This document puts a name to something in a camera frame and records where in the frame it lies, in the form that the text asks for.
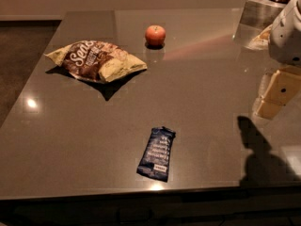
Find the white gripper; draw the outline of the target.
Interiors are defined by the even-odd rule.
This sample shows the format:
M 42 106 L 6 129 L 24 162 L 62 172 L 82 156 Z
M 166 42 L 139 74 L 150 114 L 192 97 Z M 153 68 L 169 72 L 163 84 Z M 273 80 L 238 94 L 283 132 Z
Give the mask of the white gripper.
M 273 21 L 269 55 L 284 66 L 262 79 L 252 110 L 271 120 L 301 89 L 301 0 L 291 0 Z

